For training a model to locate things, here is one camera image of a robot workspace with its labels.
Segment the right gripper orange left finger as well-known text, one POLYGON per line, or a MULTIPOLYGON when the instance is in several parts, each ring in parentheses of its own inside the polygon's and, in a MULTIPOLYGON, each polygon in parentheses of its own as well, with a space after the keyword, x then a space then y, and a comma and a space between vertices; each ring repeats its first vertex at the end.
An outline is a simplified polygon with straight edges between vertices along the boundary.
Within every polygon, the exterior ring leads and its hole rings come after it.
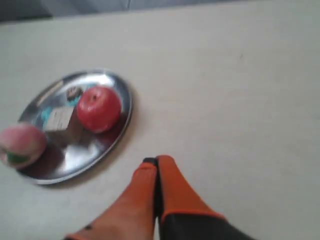
POLYGON ((152 240, 157 160, 145 158, 118 199, 95 220, 66 240, 152 240))

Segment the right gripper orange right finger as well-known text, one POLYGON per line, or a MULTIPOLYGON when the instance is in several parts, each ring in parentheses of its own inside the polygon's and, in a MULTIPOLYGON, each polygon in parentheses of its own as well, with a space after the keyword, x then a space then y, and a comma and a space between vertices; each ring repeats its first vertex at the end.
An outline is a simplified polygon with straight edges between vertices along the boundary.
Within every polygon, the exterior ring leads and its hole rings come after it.
POLYGON ((161 240, 252 240, 220 213, 212 210, 195 192, 168 155, 157 158, 162 212, 161 240))

